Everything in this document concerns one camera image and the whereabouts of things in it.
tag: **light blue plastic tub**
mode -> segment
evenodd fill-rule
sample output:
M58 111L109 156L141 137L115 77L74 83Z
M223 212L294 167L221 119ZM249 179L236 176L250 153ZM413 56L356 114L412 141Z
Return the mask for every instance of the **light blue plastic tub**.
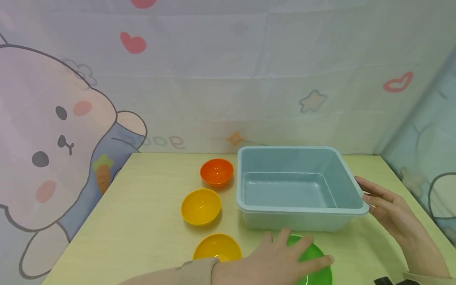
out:
M237 203L255 229L334 232L369 205L331 147L246 146L238 152Z

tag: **pink cheek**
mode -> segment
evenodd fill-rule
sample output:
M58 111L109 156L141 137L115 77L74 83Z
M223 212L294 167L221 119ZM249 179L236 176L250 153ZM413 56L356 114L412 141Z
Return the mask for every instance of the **pink cheek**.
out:
M43 184L41 184L38 189L36 190L35 193L35 199L39 203L46 203L51 199L51 197L54 195L54 192L56 191L56 183L53 180L48 180L44 181Z
M92 104L89 101L80 101L77 102L73 107L73 114L75 116L81 117L87 115L88 112L92 109Z

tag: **red heart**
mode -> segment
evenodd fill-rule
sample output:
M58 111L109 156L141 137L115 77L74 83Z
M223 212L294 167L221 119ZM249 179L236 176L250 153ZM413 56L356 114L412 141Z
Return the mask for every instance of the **red heart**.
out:
M412 82L413 79L413 71L409 71L404 73L401 78L393 78L388 80L385 84L383 84L383 90L389 93L399 93L404 91ZM392 84L403 84L401 87L393 87Z
M131 4L133 4L138 9L147 9L152 7L152 5L157 2L157 0L130 0Z
M130 37L128 33L122 32L120 40L129 53L138 54L145 50L145 40L140 36Z

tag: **cartoon backdrop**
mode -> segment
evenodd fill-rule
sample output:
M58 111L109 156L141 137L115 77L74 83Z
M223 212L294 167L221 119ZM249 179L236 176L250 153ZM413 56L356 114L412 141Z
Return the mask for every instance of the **cartoon backdrop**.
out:
M456 52L382 156L456 246Z
M381 152L456 43L439 0L2 0L0 278L39 284L132 152Z

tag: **right hand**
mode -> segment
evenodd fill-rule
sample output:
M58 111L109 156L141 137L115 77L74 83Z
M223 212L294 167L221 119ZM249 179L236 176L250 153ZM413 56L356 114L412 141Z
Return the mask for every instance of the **right hand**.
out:
M299 257L313 242L304 236L287 247L289 229L282 229L277 240L267 233L263 242L249 256L236 261L221 262L212 269L214 285L294 285L308 274L334 262L332 256L298 262Z
M364 178L355 176L355 179L361 189L367 192L363 200L370 205L369 212L400 246L417 244L430 238L401 196Z
M367 194L363 200L369 212L398 242L409 272L435 278L451 278L445 259L423 224L399 195L364 178L355 177Z

